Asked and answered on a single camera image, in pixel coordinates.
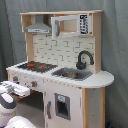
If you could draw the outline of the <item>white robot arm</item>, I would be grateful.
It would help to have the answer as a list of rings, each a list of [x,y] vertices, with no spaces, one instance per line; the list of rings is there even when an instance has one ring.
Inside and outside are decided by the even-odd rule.
[[[36,128],[28,119],[16,115],[16,100],[11,96],[30,95],[30,89],[19,84],[0,82],[0,128]]]

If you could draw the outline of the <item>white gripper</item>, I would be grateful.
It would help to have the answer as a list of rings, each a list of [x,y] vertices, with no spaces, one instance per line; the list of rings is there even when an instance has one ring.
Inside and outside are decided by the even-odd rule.
[[[30,94],[30,89],[10,81],[3,81],[0,82],[0,93],[3,92],[8,94],[13,93],[20,97],[26,97]]]

